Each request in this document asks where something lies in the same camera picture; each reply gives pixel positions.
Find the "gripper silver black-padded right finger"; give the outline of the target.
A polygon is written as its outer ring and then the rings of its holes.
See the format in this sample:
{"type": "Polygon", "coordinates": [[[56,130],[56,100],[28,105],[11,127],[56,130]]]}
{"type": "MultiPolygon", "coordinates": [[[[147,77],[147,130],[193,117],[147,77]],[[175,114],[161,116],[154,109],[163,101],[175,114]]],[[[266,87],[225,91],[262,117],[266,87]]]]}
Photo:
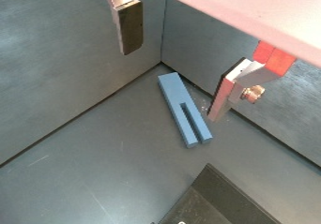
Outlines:
{"type": "Polygon", "coordinates": [[[261,84],[284,77],[295,61],[296,57],[293,55],[268,42],[260,41],[252,60],[241,59],[222,76],[209,110],[212,121],[218,121],[242,99],[254,103],[265,93],[261,84]]]}

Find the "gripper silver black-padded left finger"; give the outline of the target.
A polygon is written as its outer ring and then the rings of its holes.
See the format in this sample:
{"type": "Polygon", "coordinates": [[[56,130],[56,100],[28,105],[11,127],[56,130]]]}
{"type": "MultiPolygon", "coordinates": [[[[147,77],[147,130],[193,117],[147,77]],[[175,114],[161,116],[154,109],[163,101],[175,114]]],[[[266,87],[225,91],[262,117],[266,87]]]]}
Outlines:
{"type": "Polygon", "coordinates": [[[139,0],[107,0],[117,26],[121,52],[129,55],[143,44],[143,3],[139,0]]]}

